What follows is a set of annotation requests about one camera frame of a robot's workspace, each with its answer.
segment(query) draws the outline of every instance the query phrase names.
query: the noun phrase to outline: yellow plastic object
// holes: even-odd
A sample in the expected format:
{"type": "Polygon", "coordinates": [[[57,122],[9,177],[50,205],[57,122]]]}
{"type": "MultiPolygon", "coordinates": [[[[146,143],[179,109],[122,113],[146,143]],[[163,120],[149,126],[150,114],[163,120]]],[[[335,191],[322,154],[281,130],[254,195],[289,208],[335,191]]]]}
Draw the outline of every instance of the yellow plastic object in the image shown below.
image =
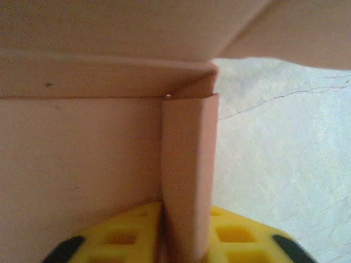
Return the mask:
{"type": "Polygon", "coordinates": [[[154,263],[158,246],[161,203],[135,208],[108,221],[80,230],[84,242],[69,263],[154,263]]]}
{"type": "Polygon", "coordinates": [[[212,207],[207,263],[275,262],[315,261],[294,243],[288,234],[224,209],[212,207]],[[274,238],[282,240],[282,247],[274,238]]]}

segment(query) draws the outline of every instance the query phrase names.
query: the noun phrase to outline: dark spot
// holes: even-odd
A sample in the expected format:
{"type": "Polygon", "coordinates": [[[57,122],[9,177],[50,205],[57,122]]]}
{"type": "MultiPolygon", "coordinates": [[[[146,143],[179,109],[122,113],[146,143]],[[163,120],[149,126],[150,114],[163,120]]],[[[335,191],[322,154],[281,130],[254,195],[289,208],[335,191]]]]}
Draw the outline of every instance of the dark spot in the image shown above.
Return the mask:
{"type": "Polygon", "coordinates": [[[83,244],[84,237],[72,237],[58,246],[41,263],[68,263],[74,253],[83,244]]]}
{"type": "Polygon", "coordinates": [[[285,254],[294,263],[317,263],[311,256],[304,251],[295,241],[281,235],[272,236],[273,240],[280,246],[285,254]]]}

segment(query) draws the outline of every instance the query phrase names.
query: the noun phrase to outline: cardboard box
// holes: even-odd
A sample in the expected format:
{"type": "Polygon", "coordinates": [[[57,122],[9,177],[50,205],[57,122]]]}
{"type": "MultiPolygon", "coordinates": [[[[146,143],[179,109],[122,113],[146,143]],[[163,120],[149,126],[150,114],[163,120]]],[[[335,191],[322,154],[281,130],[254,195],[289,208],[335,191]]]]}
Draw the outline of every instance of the cardboard box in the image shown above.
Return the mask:
{"type": "Polygon", "coordinates": [[[0,261],[163,200],[172,256],[207,250],[215,57],[351,68],[348,1],[2,1],[0,261]]]}

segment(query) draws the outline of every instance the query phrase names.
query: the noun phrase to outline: white surface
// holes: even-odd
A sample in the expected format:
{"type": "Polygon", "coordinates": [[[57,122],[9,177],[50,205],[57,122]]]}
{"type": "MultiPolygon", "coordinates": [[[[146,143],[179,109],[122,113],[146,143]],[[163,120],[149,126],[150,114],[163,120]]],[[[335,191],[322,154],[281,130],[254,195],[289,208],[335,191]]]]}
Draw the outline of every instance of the white surface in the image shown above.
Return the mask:
{"type": "Polygon", "coordinates": [[[351,262],[351,71],[215,60],[213,203],[294,237],[318,262],[351,262]]]}

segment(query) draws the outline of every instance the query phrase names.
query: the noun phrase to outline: cardboard panel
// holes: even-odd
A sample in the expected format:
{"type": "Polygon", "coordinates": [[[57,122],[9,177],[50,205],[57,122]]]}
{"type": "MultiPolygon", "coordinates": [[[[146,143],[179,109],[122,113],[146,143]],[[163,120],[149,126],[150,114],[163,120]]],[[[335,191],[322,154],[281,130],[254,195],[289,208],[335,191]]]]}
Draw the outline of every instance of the cardboard panel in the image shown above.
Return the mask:
{"type": "Polygon", "coordinates": [[[162,195],[172,262],[200,262],[208,248],[218,95],[166,100],[162,195]]]}
{"type": "Polygon", "coordinates": [[[2,0],[0,47],[207,61],[269,2],[2,0]]]}
{"type": "Polygon", "coordinates": [[[0,262],[161,199],[161,99],[0,100],[0,262]]]}
{"type": "Polygon", "coordinates": [[[0,96],[164,96],[215,70],[201,62],[0,49],[0,96]]]}
{"type": "Polygon", "coordinates": [[[351,69],[351,4],[279,0],[220,54],[271,56],[317,67],[351,69]]]}

